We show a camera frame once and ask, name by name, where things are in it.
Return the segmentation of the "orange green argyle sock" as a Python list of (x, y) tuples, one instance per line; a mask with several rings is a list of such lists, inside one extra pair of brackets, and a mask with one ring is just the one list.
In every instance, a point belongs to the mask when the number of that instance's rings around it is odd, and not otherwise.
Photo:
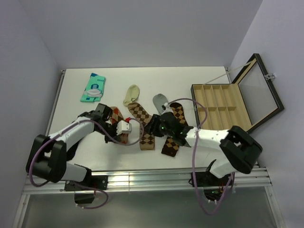
[(128, 143), (128, 134), (131, 132), (131, 125), (123, 118), (119, 109), (115, 106), (110, 107), (112, 109), (112, 115), (110, 122), (112, 125), (112, 137), (122, 144)]

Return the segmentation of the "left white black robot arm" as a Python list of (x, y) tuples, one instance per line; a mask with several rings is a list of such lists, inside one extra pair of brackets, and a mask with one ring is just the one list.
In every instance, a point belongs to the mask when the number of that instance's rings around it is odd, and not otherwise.
[(87, 135), (98, 132), (104, 135), (106, 143), (122, 143), (121, 136), (132, 131), (128, 121), (120, 120), (110, 124), (113, 110), (98, 104), (95, 110), (80, 114), (70, 125), (50, 135), (38, 135), (33, 142), (26, 171), (30, 177), (37, 176), (47, 182), (75, 181), (86, 190), (92, 186), (91, 169), (70, 164), (80, 141)]

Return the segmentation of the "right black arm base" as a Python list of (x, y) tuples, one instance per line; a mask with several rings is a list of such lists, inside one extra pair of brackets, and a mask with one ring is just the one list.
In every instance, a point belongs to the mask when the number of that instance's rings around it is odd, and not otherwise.
[(196, 172), (197, 186), (199, 188), (213, 187), (212, 189), (204, 189), (203, 193), (207, 200), (218, 202), (230, 176), (231, 174), (227, 174), (223, 178), (217, 179), (213, 176), (209, 177), (206, 172)]

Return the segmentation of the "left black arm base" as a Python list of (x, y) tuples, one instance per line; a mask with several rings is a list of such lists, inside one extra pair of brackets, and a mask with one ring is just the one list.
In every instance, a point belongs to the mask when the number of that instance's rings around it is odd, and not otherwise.
[[(74, 192), (74, 202), (77, 207), (82, 209), (97, 209), (107, 204), (109, 195), (107, 190), (108, 175), (92, 176), (88, 183), (66, 181), (64, 191)], [(96, 199), (97, 193), (102, 193), (105, 196), (105, 200), (102, 204), (92, 206), (92, 203)]]

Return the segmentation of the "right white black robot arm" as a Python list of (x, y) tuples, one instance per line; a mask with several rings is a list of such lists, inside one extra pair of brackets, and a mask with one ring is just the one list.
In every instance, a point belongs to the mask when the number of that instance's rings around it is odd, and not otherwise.
[(228, 130), (204, 130), (180, 123), (171, 112), (153, 115), (144, 130), (156, 137), (168, 136), (184, 147), (206, 147), (223, 152), (208, 167), (206, 181), (216, 185), (232, 172), (249, 174), (262, 152), (262, 146), (239, 126)]

